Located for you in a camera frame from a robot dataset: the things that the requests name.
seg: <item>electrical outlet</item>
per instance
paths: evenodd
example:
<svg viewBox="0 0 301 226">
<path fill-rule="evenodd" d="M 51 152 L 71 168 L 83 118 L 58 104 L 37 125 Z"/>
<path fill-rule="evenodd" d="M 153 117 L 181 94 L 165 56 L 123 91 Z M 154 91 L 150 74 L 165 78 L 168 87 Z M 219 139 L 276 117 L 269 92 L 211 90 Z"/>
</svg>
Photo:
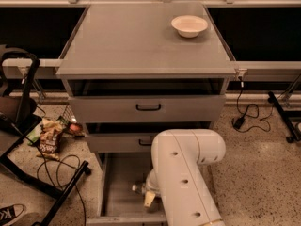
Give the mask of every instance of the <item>electrical outlet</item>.
<svg viewBox="0 0 301 226">
<path fill-rule="evenodd" d="M 237 80 L 244 80 L 244 77 L 246 76 L 247 69 L 235 69 L 235 81 Z"/>
</svg>

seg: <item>gray tabletop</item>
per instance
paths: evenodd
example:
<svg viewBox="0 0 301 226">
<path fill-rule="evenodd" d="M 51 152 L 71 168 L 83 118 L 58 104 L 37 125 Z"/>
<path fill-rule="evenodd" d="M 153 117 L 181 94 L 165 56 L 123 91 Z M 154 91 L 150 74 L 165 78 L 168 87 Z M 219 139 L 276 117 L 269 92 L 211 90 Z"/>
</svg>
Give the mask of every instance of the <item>gray tabletop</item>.
<svg viewBox="0 0 301 226">
<path fill-rule="evenodd" d="M 209 27 L 182 38 L 173 18 L 196 15 Z M 233 74 L 229 58 L 200 2 L 103 3 L 90 6 L 57 75 Z"/>
</svg>

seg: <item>power adapter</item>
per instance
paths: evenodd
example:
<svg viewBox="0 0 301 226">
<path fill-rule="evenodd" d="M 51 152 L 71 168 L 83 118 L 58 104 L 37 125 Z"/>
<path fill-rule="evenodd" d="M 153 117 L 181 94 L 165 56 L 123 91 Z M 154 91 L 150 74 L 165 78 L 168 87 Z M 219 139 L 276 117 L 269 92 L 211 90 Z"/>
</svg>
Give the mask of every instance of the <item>power adapter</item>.
<svg viewBox="0 0 301 226">
<path fill-rule="evenodd" d="M 244 122 L 245 122 L 245 117 L 242 116 L 236 120 L 236 122 L 233 124 L 233 127 L 235 129 L 239 130 L 242 127 L 242 125 L 244 124 Z"/>
</svg>

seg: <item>drawer front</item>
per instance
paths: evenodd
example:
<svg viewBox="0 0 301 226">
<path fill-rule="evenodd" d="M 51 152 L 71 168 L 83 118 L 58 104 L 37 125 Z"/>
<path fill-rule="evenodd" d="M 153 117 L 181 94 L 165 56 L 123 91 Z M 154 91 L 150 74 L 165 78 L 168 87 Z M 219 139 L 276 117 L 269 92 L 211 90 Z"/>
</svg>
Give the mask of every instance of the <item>drawer front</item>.
<svg viewBox="0 0 301 226">
<path fill-rule="evenodd" d="M 216 121 L 225 95 L 173 98 L 70 98 L 81 123 L 114 121 Z"/>
<path fill-rule="evenodd" d="M 150 152 L 156 134 L 86 136 L 89 149 L 94 153 Z"/>
</svg>

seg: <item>shoe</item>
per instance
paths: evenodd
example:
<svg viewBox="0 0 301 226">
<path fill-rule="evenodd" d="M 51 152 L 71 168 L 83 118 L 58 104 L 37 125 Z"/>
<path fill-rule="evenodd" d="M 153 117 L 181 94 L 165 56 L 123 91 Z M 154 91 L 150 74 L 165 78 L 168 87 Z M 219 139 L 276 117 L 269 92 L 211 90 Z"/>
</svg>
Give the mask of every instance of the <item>shoe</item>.
<svg viewBox="0 0 301 226">
<path fill-rule="evenodd" d="M 0 226 L 12 225 L 24 215 L 25 211 L 26 207 L 23 204 L 0 208 Z"/>
</svg>

